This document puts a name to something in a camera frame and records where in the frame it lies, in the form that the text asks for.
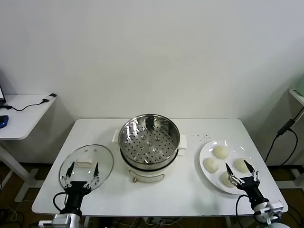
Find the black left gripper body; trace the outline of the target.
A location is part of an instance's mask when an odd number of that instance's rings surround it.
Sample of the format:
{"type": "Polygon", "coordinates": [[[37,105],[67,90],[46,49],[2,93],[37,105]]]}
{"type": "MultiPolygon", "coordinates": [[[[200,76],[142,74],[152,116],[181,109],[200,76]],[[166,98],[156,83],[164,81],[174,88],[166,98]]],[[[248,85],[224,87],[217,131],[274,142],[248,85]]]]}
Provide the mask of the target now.
{"type": "Polygon", "coordinates": [[[85,187],[87,181],[71,181],[71,187],[65,189],[67,201],[62,209],[62,214],[82,214],[81,204],[83,197],[88,194],[88,188],[85,187]]]}

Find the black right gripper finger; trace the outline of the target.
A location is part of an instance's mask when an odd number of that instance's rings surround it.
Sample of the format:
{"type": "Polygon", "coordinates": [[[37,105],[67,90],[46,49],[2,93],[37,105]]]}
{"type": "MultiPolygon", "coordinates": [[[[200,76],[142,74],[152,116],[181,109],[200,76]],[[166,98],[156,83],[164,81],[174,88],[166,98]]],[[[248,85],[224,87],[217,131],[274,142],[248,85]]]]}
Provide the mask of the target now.
{"type": "Polygon", "coordinates": [[[231,168],[229,167],[229,165],[227,163],[225,163],[226,165],[226,169],[227,169],[227,174],[228,174],[228,180],[230,181],[231,184],[233,184],[235,187],[239,187],[241,185],[244,184],[244,181],[241,180],[240,178],[236,177],[231,168]]]}
{"type": "Polygon", "coordinates": [[[251,164],[249,164],[246,160],[244,160],[246,167],[248,168],[251,176],[244,177],[245,182],[254,182],[259,183],[258,171],[256,171],[251,164]]]}

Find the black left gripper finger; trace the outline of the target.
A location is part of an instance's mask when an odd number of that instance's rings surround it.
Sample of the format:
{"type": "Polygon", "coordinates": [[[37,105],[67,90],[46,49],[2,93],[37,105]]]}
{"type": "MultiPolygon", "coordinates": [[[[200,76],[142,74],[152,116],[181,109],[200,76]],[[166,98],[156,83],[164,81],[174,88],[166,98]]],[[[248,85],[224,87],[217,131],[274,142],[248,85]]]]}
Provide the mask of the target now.
{"type": "Polygon", "coordinates": [[[70,188],[72,185],[70,183],[70,177],[72,175],[74,169],[74,162],[70,165],[70,167],[67,169],[66,174],[64,176],[61,176],[61,185],[63,188],[70,188]]]}
{"type": "Polygon", "coordinates": [[[99,169],[98,169],[98,163],[97,163],[95,166],[94,173],[93,173],[93,178],[91,181],[89,181],[87,183],[86,188],[94,190],[98,187],[98,184],[99,184],[99,169]]]}

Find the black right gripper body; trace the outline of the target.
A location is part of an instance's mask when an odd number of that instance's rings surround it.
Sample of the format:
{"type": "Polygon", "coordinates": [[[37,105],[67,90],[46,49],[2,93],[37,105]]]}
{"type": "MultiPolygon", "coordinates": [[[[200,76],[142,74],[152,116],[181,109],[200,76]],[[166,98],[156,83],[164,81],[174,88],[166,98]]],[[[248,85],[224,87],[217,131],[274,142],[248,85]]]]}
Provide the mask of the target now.
{"type": "Polygon", "coordinates": [[[265,198],[258,188],[260,184],[259,180],[254,180],[254,178],[241,178],[241,180],[244,183],[239,184],[237,188],[243,190],[247,194],[251,207],[256,207],[259,204],[269,202],[269,199],[265,198]]]}

